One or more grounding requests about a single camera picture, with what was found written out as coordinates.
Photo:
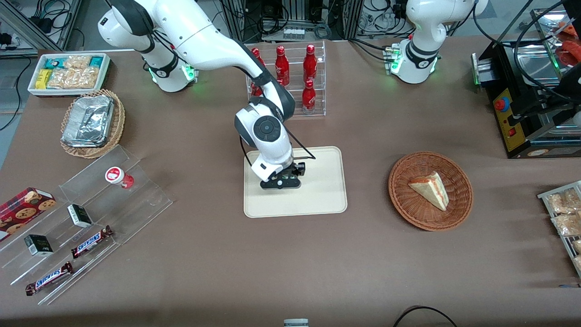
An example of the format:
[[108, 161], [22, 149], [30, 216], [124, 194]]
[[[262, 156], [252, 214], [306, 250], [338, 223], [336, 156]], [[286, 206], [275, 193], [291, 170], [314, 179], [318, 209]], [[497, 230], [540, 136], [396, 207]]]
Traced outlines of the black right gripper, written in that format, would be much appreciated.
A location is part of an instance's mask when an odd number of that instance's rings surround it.
[[260, 187], [262, 189], [299, 188], [301, 186], [299, 176], [301, 175], [302, 169], [287, 168], [276, 174], [276, 176], [272, 176], [267, 182], [261, 181]]

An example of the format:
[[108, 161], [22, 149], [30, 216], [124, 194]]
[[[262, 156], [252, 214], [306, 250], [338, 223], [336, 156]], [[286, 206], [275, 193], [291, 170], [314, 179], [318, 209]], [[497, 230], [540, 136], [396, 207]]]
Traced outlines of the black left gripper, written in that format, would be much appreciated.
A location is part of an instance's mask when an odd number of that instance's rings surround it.
[[523, 129], [530, 129], [529, 117], [536, 114], [550, 113], [556, 110], [571, 110], [574, 104], [550, 95], [539, 87], [524, 86], [517, 88], [517, 109], [510, 108], [508, 125], [515, 127], [521, 124]]

